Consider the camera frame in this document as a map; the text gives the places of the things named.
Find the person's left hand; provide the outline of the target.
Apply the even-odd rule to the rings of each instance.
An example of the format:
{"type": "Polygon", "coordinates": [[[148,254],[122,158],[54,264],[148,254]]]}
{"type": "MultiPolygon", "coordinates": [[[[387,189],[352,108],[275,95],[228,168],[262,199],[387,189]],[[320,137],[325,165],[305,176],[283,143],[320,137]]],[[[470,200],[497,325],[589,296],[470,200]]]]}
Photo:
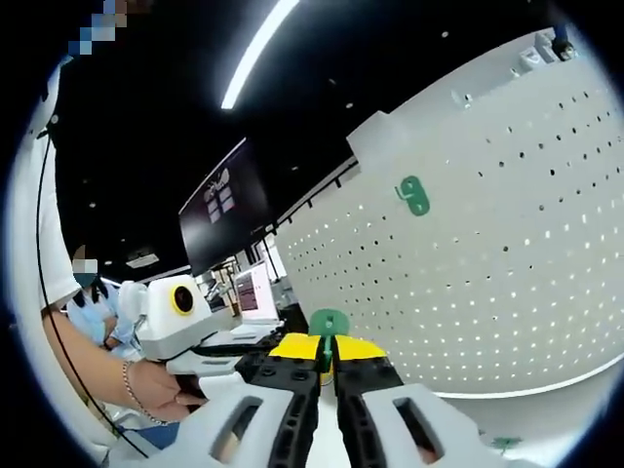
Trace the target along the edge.
{"type": "Polygon", "coordinates": [[[162,365],[125,362],[122,369],[125,402],[154,421],[178,422],[208,400],[183,390],[162,365]]]}

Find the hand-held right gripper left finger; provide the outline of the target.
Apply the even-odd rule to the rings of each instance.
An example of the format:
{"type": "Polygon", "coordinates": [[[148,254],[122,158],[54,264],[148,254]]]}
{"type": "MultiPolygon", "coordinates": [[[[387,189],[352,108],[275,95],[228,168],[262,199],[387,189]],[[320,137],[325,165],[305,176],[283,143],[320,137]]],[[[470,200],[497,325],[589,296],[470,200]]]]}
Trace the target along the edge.
{"type": "Polygon", "coordinates": [[[288,333],[236,384],[184,419],[142,467],[303,467],[318,427],[320,336],[288,333]]]}

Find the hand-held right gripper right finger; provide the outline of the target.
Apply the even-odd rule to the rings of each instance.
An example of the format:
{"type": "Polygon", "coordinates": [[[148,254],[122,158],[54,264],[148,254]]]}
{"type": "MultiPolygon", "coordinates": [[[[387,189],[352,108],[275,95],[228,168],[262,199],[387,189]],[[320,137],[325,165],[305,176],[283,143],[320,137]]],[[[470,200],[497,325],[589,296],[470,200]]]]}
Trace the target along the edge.
{"type": "Polygon", "coordinates": [[[503,467],[477,424],[422,384],[405,384],[378,346],[331,339],[337,422],[353,467],[503,467]]]}

